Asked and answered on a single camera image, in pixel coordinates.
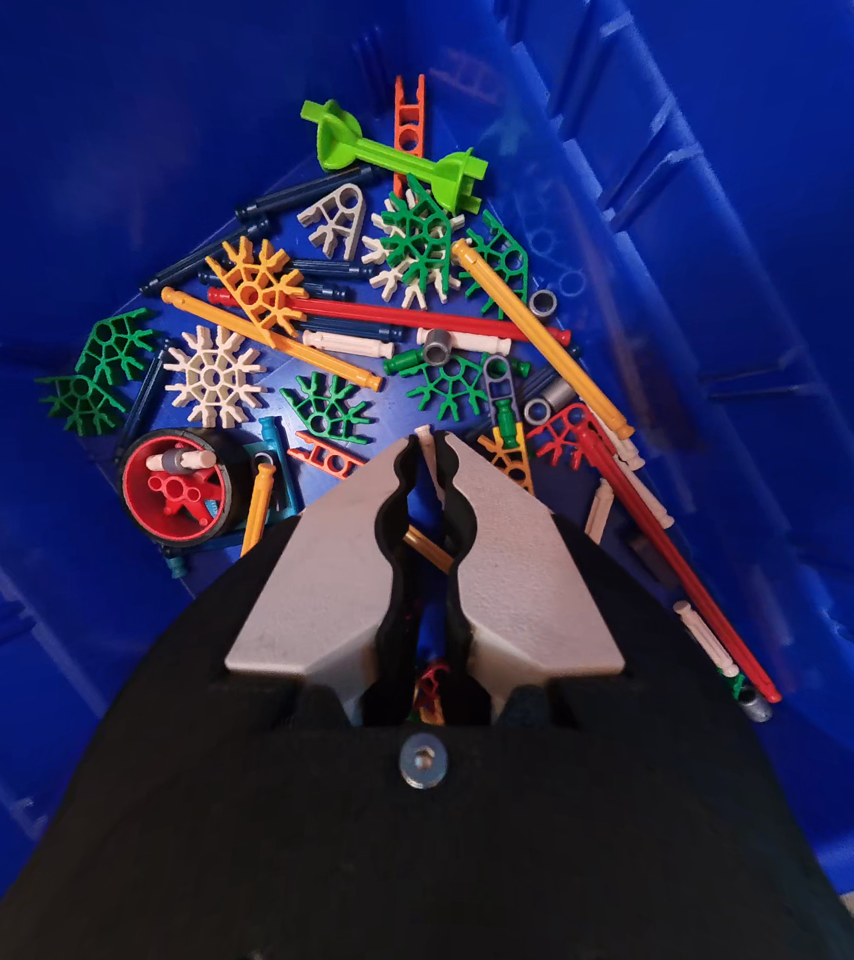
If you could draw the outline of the lime green spool rod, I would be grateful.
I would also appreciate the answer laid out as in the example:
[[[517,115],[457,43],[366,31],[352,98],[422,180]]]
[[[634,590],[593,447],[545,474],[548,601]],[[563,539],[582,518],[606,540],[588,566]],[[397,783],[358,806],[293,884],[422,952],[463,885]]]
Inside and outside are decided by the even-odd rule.
[[[367,163],[406,178],[415,177],[421,185],[428,184],[434,200],[451,213],[480,212],[482,200],[474,196],[473,188],[485,178],[489,163],[474,155],[473,150],[454,151],[431,160],[387,146],[364,137],[356,117],[333,99],[325,103],[304,101],[300,116],[316,125],[316,156],[324,171],[340,171],[355,162]]]

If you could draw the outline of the white short rod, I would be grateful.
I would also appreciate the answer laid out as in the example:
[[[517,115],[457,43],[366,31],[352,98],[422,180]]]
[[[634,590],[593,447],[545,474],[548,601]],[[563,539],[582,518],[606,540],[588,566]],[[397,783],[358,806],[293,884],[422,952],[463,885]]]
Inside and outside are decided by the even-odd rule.
[[[438,475],[436,442],[432,427],[428,424],[422,424],[421,426],[415,427],[413,432],[418,440],[421,456],[433,485],[435,498],[438,501],[440,510],[443,511],[445,507],[445,490]]]

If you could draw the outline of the black red toy wheel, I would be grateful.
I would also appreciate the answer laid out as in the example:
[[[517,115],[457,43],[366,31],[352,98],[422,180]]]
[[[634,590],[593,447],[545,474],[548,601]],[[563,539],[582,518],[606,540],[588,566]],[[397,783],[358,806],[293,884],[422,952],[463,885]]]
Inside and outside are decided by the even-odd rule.
[[[121,460],[123,505],[161,546],[199,546],[229,532],[249,486],[243,448],[217,429],[155,429]]]

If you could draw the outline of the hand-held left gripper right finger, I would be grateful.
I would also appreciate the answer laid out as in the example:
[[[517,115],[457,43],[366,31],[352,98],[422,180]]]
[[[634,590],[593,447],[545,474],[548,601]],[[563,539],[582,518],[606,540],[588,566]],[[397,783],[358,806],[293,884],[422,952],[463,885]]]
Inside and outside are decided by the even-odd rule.
[[[448,724],[489,724],[520,688],[626,667],[552,510],[464,441],[435,435],[445,532]]]

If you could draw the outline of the blue plastic bin with label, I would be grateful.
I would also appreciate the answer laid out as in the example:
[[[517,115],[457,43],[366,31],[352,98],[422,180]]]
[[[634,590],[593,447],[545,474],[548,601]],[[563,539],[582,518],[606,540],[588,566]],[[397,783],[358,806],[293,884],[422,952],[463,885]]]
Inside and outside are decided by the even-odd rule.
[[[171,578],[112,437],[51,417],[100,318],[313,181],[306,99],[426,153],[557,294],[673,536],[785,698],[764,731],[854,908],[854,2],[0,2],[0,898]]]

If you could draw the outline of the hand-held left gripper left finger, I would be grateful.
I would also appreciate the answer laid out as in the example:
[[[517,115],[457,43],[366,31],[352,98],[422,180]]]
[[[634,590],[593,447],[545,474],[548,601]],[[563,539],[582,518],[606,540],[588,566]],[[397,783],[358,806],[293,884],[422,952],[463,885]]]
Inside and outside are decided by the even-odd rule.
[[[411,711],[421,576],[405,542],[421,449],[397,439],[296,519],[225,658],[235,674],[330,689],[365,725]]]

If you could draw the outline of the pile of toy building parts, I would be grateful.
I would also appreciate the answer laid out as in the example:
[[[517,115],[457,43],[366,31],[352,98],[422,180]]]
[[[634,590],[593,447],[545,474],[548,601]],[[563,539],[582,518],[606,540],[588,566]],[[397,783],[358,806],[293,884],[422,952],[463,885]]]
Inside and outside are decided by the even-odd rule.
[[[464,239],[578,361],[571,332],[550,321],[557,293],[571,298],[586,289],[582,271],[556,261],[560,279],[530,290],[529,250],[493,210],[451,213],[435,201],[428,183],[361,161],[258,198],[239,207],[236,217],[239,227],[221,243],[199,247],[152,277],[141,289],[143,296],[163,302],[161,291],[169,286],[261,330],[366,369],[384,378],[383,385],[387,378],[420,378],[408,392],[408,398],[418,400],[419,410],[434,404],[439,421],[457,423],[470,411],[478,424],[466,441],[477,444],[496,470],[532,495],[531,452],[550,454],[556,463],[567,450],[577,470],[589,459],[573,428],[586,422],[601,435],[660,526],[666,531],[674,524],[661,501],[637,478],[645,461],[634,435],[617,438],[530,342],[356,320],[291,322],[297,316],[295,298],[510,320],[452,255],[453,242]],[[118,436],[119,484],[121,462],[138,438],[167,427],[205,429],[189,422],[191,406],[175,407],[165,390],[166,384],[180,380],[164,369],[173,361],[169,348],[187,352],[189,346],[184,333],[170,337],[145,327],[156,316],[155,310],[141,307],[99,320],[71,371],[36,380],[48,390],[41,402],[49,405],[49,415],[61,418],[67,430],[80,437]],[[244,527],[242,549],[248,550],[266,529],[267,494],[273,492],[277,471],[270,454],[253,458],[245,450],[262,439],[258,421],[281,417],[288,461],[310,463],[343,479],[364,464],[345,446],[373,441],[357,432],[372,424],[366,415],[370,402],[354,396],[362,389],[374,390],[260,342],[244,338],[243,346],[258,350],[258,362],[266,367],[265,373],[249,378],[262,387],[262,407],[245,408],[249,420],[239,426],[208,429],[226,432],[245,454],[248,494],[229,531],[241,520],[253,521]],[[599,476],[586,524],[586,534],[595,543],[601,542],[612,504],[619,500]],[[772,703],[747,679],[688,598],[674,610],[743,709],[756,721],[766,721]]]

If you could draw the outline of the red long rod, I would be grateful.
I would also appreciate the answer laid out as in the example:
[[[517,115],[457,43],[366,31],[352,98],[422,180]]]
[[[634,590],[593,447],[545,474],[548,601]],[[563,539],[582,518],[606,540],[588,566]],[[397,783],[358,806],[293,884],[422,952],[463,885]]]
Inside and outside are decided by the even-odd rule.
[[[409,329],[444,329],[451,332],[477,334],[511,341],[528,343],[529,339],[519,332],[512,321],[463,316],[436,311],[405,310],[368,303],[340,302],[323,298],[296,297],[292,301],[296,314],[291,322],[307,324],[308,320],[328,319],[356,321],[379,327],[395,326]]]
[[[615,497],[621,501],[635,524],[673,570],[693,609],[720,642],[725,652],[732,655],[733,662],[741,668],[745,677],[770,704],[780,703],[781,691],[673,544],[670,536],[661,527],[656,516],[628,479],[627,474],[616,464],[614,455],[605,446],[601,435],[585,421],[575,425],[573,432],[582,453],[612,487]]]

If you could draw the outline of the yellow long rod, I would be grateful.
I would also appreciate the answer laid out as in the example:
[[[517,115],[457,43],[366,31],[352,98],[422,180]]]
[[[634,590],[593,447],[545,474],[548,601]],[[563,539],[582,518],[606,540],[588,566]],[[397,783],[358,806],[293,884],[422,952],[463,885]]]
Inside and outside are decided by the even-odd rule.
[[[231,330],[245,339],[256,341],[280,354],[298,359],[317,370],[342,378],[355,386],[378,392],[383,385],[384,378],[372,371],[353,365],[291,337],[261,329],[248,319],[240,318],[226,309],[206,303],[193,295],[185,294],[167,286],[161,291],[161,300],[180,311],[201,318],[215,326]]]
[[[556,370],[574,388],[601,422],[619,440],[626,441],[635,433],[623,414],[590,375],[566,352],[562,344],[538,320],[526,303],[520,299],[493,270],[488,262],[467,240],[453,242],[452,256],[470,278],[493,300],[506,318],[519,330]]]

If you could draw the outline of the orange toy clip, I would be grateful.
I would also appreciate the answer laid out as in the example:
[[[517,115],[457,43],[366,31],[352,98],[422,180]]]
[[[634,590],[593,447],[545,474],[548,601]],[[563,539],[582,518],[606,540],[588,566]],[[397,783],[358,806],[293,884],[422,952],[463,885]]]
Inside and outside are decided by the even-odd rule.
[[[420,74],[412,97],[405,93],[404,80],[394,84],[393,148],[413,157],[424,157],[426,77]]]

